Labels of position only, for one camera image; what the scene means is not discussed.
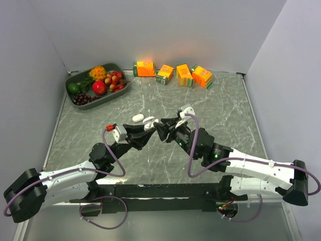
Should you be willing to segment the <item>white oval earbud case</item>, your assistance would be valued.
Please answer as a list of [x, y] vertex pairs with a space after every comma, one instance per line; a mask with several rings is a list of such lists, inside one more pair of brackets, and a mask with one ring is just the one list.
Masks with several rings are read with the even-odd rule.
[[141, 122], [141, 121], [143, 121], [144, 120], [144, 115], [143, 114], [136, 114], [136, 115], [134, 115], [133, 117], [132, 117], [132, 121], [134, 122], [134, 123], [138, 123], [138, 122]]

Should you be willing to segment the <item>white square charging case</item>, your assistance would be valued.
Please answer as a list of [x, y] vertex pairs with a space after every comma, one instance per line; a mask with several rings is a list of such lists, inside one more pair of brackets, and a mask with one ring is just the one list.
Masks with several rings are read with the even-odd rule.
[[143, 128], [145, 131], [148, 131], [154, 128], [154, 123], [158, 123], [158, 122], [159, 122], [158, 118], [155, 118], [154, 116], [149, 116], [142, 121], [142, 124], [144, 125]]

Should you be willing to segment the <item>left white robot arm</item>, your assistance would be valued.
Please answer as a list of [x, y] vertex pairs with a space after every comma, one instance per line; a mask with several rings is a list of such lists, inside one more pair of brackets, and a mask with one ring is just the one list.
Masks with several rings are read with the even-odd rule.
[[78, 165], [50, 171], [26, 170], [4, 192], [4, 216], [20, 223], [35, 216], [41, 209], [60, 202], [81, 199], [95, 201], [99, 196], [97, 180], [113, 173], [114, 164], [126, 171], [120, 158], [130, 149], [142, 150], [155, 132], [148, 125], [108, 125], [102, 131], [102, 142], [95, 144], [89, 159]]

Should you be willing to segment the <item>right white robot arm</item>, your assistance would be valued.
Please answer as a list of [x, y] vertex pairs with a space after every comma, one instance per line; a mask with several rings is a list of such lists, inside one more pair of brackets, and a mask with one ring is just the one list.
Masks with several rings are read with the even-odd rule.
[[308, 176], [303, 161], [280, 163], [247, 155], [220, 145], [204, 128], [196, 116], [195, 130], [176, 118], [155, 123], [161, 141], [175, 141], [188, 155], [187, 174], [196, 178], [206, 171], [222, 172], [223, 185], [219, 194], [225, 200], [249, 194], [281, 196], [283, 201], [296, 205], [308, 204]]

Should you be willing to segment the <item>orange green box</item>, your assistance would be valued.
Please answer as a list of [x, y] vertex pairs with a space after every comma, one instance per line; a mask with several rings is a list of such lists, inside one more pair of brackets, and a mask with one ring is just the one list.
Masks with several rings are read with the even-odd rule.
[[153, 62], [136, 61], [133, 63], [134, 77], [156, 77], [156, 68]]
[[193, 87], [194, 79], [187, 64], [176, 66], [176, 77], [180, 86]]
[[167, 85], [174, 72], [174, 68], [168, 65], [163, 65], [156, 75], [156, 82]]
[[210, 89], [213, 86], [213, 75], [207, 69], [199, 65], [194, 65], [191, 68], [191, 74], [195, 83], [199, 84], [200, 86], [206, 89]]

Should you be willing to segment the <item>red cherry bunch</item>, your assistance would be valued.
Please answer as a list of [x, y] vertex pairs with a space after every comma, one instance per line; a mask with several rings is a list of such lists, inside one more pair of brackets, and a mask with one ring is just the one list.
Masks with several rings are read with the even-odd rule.
[[104, 80], [106, 87], [110, 92], [117, 92], [124, 89], [129, 83], [123, 72], [108, 72]]

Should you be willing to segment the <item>red pomegranate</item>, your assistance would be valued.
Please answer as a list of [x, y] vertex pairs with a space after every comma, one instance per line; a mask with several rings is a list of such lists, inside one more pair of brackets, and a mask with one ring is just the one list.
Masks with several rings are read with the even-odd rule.
[[92, 84], [92, 91], [97, 95], [103, 95], [106, 92], [106, 85], [102, 81], [95, 81]]

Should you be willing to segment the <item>dark grape bunch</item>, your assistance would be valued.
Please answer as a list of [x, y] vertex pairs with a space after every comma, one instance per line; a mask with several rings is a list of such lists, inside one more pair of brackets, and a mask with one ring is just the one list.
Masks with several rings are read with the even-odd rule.
[[96, 101], [98, 99], [99, 99], [98, 96], [91, 97], [89, 95], [86, 95], [86, 94], [82, 93], [82, 94], [76, 94], [75, 96], [73, 96], [72, 97], [72, 103], [77, 105], [77, 106], [81, 106], [81, 105], [86, 105], [86, 104], [89, 104], [91, 102], [94, 102], [94, 101]]

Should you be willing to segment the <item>green leafy sprig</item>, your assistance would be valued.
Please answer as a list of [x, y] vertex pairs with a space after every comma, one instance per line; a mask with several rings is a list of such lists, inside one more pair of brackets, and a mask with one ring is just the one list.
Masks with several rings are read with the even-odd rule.
[[92, 77], [85, 77], [80, 82], [77, 82], [77, 86], [80, 88], [82, 93], [86, 93], [94, 82], [95, 80]]

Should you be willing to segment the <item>orange spiky fruit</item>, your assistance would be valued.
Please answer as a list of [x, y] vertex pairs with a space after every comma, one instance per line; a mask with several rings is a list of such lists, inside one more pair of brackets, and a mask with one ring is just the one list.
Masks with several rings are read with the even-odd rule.
[[107, 71], [103, 66], [95, 66], [88, 75], [94, 81], [104, 81], [107, 78]]

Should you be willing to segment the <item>green lime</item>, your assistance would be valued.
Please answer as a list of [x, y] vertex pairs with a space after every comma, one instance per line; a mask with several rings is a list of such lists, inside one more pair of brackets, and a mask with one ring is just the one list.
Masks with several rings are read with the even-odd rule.
[[81, 88], [76, 83], [69, 83], [68, 86], [67, 86], [67, 90], [72, 95], [77, 95], [77, 94], [81, 93]]

